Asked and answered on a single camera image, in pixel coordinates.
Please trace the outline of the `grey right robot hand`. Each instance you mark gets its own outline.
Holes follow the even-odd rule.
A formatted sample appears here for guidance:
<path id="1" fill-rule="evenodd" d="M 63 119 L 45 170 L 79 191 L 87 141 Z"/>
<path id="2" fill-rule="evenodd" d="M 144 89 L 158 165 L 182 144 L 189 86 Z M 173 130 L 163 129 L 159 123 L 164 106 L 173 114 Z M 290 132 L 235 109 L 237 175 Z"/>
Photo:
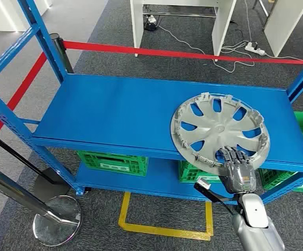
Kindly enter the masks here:
<path id="1" fill-rule="evenodd" d="M 256 176 L 248 155 L 235 147 L 225 146 L 216 152 L 226 175 L 220 181 L 231 194 L 250 193 L 256 190 Z"/>

